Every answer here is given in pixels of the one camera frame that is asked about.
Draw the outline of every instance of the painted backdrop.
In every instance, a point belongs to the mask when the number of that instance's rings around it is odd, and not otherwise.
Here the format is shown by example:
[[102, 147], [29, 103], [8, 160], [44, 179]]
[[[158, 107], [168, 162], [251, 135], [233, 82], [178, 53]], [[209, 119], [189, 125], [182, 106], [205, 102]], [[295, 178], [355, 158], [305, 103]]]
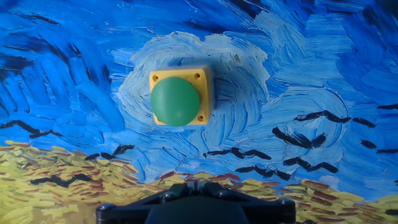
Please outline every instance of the painted backdrop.
[[[0, 2], [0, 223], [93, 223], [190, 179], [398, 214], [394, 0]], [[206, 126], [155, 125], [149, 73], [211, 65]]]

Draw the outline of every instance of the green button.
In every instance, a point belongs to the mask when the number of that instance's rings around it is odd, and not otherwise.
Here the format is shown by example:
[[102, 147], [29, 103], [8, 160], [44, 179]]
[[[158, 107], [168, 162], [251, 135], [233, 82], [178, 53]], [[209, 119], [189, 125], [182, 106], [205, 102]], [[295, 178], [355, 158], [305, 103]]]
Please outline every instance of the green button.
[[199, 112], [196, 89], [183, 78], [170, 77], [159, 81], [150, 94], [150, 105], [157, 119], [170, 126], [184, 126]]

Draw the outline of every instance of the van gogh style painting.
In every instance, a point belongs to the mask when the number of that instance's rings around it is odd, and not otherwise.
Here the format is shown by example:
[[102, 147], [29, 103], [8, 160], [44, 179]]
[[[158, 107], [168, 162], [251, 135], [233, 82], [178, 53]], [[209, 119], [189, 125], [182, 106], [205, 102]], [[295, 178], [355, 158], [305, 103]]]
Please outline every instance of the van gogh style painting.
[[[95, 223], [192, 179], [302, 223], [398, 222], [395, 0], [3, 0], [0, 223]], [[211, 65], [205, 126], [149, 73]]]

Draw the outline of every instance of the painting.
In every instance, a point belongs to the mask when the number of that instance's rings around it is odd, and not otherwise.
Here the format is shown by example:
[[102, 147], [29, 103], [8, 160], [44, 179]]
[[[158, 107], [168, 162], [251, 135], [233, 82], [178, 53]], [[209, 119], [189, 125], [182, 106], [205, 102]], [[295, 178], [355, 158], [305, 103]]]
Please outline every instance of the painting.
[[[95, 223], [188, 180], [398, 223], [395, 0], [3, 0], [0, 223]], [[157, 125], [149, 74], [209, 65], [206, 125]]]

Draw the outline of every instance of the impasto paint texture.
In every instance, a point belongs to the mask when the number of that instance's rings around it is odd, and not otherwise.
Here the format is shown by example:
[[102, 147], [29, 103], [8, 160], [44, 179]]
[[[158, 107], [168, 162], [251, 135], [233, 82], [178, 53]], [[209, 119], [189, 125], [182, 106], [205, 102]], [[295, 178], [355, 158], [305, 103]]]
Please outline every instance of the impasto paint texture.
[[[398, 194], [395, 0], [5, 0], [0, 17], [7, 155], [10, 140], [39, 157], [67, 149], [49, 162], [68, 151], [131, 161], [142, 185], [205, 172], [280, 187], [307, 179], [368, 202]], [[191, 65], [214, 70], [209, 123], [155, 125], [149, 73]]]

